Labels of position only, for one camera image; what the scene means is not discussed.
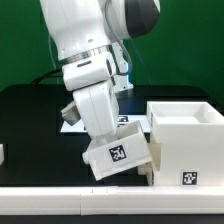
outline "green wall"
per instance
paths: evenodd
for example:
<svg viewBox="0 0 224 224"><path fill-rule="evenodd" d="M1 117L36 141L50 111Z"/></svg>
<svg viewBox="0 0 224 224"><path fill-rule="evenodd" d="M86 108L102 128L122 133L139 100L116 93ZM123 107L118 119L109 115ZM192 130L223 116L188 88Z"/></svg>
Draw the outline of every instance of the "green wall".
<svg viewBox="0 0 224 224"><path fill-rule="evenodd" d="M0 90L51 71L39 0L1 0L0 14ZM126 44L134 84L198 86L224 105L224 1L161 0L153 32L134 40L141 57Z"/></svg>

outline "black table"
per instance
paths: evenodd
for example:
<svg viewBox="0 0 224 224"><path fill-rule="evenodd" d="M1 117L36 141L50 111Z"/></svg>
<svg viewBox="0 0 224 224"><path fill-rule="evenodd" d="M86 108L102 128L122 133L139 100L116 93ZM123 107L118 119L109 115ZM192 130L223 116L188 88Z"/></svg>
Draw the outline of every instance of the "black table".
<svg viewBox="0 0 224 224"><path fill-rule="evenodd" d="M120 114L145 114L147 101L207 101L204 91L187 86L136 86L117 94ZM15 85L0 93L0 144L5 162L0 187L27 186L146 186L144 176L131 169L96 182L82 161L90 138L62 134L60 111L72 101L63 85ZM2 216L0 223L223 223L224 217L172 216Z"/></svg>

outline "white box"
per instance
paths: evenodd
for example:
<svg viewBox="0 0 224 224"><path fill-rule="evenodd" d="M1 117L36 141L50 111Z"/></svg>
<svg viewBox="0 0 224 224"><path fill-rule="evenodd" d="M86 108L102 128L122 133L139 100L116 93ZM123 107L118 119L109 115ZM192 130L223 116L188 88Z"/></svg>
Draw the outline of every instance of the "white box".
<svg viewBox="0 0 224 224"><path fill-rule="evenodd" d="M224 185L224 117L206 102L148 102L155 186Z"/></svg>
<svg viewBox="0 0 224 224"><path fill-rule="evenodd" d="M117 141L87 150L83 153L96 180L150 162L151 155L140 122L117 129Z"/></svg>

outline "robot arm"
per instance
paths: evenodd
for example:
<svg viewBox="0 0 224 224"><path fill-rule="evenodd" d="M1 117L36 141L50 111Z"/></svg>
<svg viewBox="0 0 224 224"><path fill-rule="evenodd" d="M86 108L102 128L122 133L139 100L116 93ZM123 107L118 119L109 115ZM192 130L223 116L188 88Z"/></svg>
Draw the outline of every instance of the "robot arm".
<svg viewBox="0 0 224 224"><path fill-rule="evenodd" d="M63 116L70 124L73 117L76 120L79 117L74 111L82 118L92 139L83 158L90 163L96 179L149 162L149 152L143 150L144 139L139 142L144 152L140 150L138 153L128 146L130 142L120 140L122 134L119 135L121 131L117 130L119 107L111 82L111 77L118 72L108 46L150 32L159 17L159 0L40 2L48 30L57 45L58 58L65 63L65 86L73 92L74 102L63 110ZM98 159L102 153L104 159ZM123 165L113 161L122 156L124 159L124 155Z"/></svg>

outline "cable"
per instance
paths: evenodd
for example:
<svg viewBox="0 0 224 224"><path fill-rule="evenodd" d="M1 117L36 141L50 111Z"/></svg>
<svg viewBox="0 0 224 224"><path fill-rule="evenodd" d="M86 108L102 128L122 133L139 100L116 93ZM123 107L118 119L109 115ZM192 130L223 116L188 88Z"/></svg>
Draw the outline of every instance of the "cable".
<svg viewBox="0 0 224 224"><path fill-rule="evenodd" d="M110 0L107 0L106 1L106 4L105 4L105 18L106 18L106 22L107 22L107 25L108 25L108 27L109 27L112 35L114 36L114 38L116 39L116 41L118 42L118 44L120 45L120 47L122 48L123 53L126 56L127 61L128 61L128 65L129 65L127 72L123 72L122 73L122 72L119 71L117 75L126 76L126 75L129 75L132 72L133 64L132 64L132 60L131 60L131 57L130 57L127 49L125 48L125 46L121 42L119 36L116 34L116 32L113 29L113 26L110 23L110 20L109 20L109 4L110 4Z"/></svg>
<svg viewBox="0 0 224 224"><path fill-rule="evenodd" d="M55 63L55 60L54 60L54 57L53 57L52 46L51 46L51 35L50 34L48 34L48 47L49 47L49 53L50 53L51 61L52 61L52 64L53 64L53 68L54 68L54 70L56 70L57 66L56 66L56 63Z"/></svg>
<svg viewBox="0 0 224 224"><path fill-rule="evenodd" d="M62 72L62 69L61 68L58 68L58 69L53 70L51 72L48 72L48 73L46 73L46 74L44 74L44 75L42 75L42 76L34 79L30 84L35 84L35 85L36 84L39 84L43 79L46 79L46 78L62 77L60 75L53 76L54 74L58 74L59 72Z"/></svg>

